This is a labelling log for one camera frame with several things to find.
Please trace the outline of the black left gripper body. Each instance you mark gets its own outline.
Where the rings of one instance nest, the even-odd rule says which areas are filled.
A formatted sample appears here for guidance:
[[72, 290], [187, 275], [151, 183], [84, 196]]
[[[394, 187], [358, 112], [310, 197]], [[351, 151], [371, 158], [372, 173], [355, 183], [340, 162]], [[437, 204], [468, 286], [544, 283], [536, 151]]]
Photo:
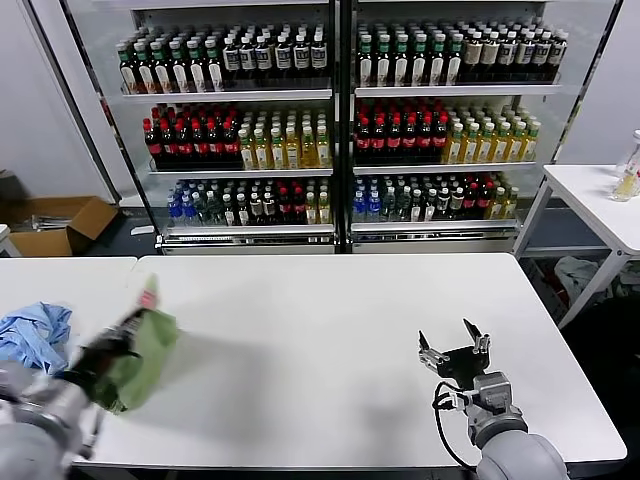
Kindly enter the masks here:
[[66, 370], [66, 381], [82, 389], [93, 389], [121, 357], [138, 357], [132, 348], [134, 334], [123, 328], [109, 328], [81, 348]]

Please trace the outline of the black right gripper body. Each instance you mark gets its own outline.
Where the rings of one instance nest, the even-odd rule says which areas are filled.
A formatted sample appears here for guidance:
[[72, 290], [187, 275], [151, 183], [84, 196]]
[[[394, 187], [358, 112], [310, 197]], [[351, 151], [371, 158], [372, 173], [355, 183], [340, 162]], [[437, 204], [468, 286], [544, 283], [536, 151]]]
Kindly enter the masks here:
[[490, 365], [489, 350], [473, 346], [449, 350], [442, 356], [437, 364], [437, 374], [443, 379], [453, 380], [461, 389], [472, 389], [474, 378], [483, 375]]

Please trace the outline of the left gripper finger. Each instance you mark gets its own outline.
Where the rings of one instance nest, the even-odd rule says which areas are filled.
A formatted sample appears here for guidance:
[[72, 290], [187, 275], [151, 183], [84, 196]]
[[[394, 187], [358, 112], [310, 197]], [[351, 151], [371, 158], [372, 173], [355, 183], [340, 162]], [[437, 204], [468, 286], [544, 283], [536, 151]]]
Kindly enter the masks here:
[[136, 335], [146, 313], [146, 307], [136, 308], [116, 326], [116, 330], [122, 335]]
[[143, 321], [152, 313], [150, 309], [136, 309], [127, 317], [127, 335], [131, 338], [134, 338], [142, 324]]

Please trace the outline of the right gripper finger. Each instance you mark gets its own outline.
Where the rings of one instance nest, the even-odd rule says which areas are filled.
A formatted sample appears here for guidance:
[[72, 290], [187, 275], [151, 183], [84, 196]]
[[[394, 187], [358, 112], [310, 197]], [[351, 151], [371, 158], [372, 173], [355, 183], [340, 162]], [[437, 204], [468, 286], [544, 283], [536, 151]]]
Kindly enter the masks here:
[[449, 360], [449, 357], [430, 347], [422, 331], [419, 331], [418, 356], [427, 368], [438, 368]]
[[490, 336], [483, 334], [475, 324], [466, 318], [463, 319], [463, 323], [474, 342], [473, 353], [487, 354], [490, 347]]

